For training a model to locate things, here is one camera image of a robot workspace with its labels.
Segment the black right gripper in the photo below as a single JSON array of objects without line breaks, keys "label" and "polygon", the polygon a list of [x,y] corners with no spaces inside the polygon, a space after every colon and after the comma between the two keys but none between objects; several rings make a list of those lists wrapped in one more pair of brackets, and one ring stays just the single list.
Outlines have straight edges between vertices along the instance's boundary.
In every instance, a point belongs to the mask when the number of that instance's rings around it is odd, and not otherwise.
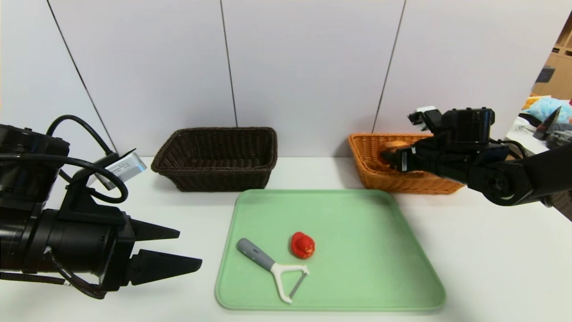
[{"label": "black right gripper", "polygon": [[383,150],[380,152],[380,163],[394,166],[401,173],[425,171],[441,177],[442,155],[446,150],[445,135],[436,135],[418,140],[406,148]]}]

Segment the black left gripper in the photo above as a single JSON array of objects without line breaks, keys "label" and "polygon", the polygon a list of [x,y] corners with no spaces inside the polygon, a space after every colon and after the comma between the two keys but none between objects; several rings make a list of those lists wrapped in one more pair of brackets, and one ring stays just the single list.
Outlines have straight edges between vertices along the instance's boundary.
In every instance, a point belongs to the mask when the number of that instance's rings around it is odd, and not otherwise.
[{"label": "black left gripper", "polygon": [[130,259],[135,241],[179,236],[176,229],[129,219],[118,208],[106,208],[100,214],[58,216],[46,244],[63,267],[95,275],[102,291],[115,292],[126,281],[141,285],[198,271],[200,258],[140,250]]}]

